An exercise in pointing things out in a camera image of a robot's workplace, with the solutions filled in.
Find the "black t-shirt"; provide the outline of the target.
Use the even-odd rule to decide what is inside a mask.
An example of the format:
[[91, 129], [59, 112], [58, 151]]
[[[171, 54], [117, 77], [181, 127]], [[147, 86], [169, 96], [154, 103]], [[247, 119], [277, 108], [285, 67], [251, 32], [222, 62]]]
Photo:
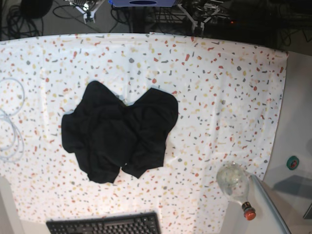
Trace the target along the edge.
[[61, 121], [62, 146], [73, 153], [90, 181], [113, 183], [120, 171], [136, 178], [162, 167], [166, 139], [178, 119], [176, 98], [150, 88], [124, 104], [98, 81]]

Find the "terrazzo patterned tablecloth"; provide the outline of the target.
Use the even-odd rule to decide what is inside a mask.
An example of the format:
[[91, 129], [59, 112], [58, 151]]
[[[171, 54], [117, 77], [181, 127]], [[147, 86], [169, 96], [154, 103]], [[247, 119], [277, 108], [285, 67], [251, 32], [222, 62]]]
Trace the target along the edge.
[[[164, 234], [216, 234], [228, 205], [216, 174], [233, 161], [262, 179], [272, 154], [288, 55], [162, 34], [45, 36], [0, 44], [0, 175], [14, 211], [49, 219], [156, 211]], [[126, 105], [149, 88], [178, 101], [164, 166], [91, 182], [61, 144], [61, 119], [97, 80]]]

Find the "clear bottle with orange cap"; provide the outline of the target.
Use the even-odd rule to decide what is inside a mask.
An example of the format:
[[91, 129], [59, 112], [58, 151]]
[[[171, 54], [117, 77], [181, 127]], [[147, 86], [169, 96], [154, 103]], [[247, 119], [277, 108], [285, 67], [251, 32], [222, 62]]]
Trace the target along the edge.
[[246, 220], [256, 217], [256, 211], [248, 200], [249, 178], [237, 163], [225, 162], [218, 170], [216, 181], [226, 198], [240, 205]]

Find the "black computer keyboard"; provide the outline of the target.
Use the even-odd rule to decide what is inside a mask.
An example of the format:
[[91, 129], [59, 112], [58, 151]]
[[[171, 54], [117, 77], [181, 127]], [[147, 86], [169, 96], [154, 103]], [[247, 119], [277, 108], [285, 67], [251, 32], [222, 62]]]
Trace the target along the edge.
[[98, 219], [47, 221], [52, 234], [160, 234], [157, 214], [142, 213]]

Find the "blue box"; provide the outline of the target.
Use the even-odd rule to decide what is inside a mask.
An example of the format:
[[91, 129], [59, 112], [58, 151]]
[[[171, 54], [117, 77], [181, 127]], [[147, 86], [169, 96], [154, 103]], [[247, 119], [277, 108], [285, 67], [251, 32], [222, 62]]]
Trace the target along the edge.
[[180, 4], [180, 0], [109, 0], [115, 7], [172, 7]]

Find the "green tape roll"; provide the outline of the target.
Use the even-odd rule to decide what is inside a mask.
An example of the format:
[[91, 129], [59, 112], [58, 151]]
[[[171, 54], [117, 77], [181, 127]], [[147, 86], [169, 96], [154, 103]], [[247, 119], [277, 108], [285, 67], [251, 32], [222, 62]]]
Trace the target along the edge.
[[295, 170], [299, 165], [299, 159], [296, 156], [291, 156], [286, 163], [289, 170]]

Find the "silver metal bar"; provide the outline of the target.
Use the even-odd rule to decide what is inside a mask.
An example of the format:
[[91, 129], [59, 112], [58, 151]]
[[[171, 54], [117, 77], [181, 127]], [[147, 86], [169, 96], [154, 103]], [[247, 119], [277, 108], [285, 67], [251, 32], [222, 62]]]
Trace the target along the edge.
[[290, 230], [257, 176], [251, 175], [252, 204], [257, 216], [254, 219], [260, 234], [290, 234]]

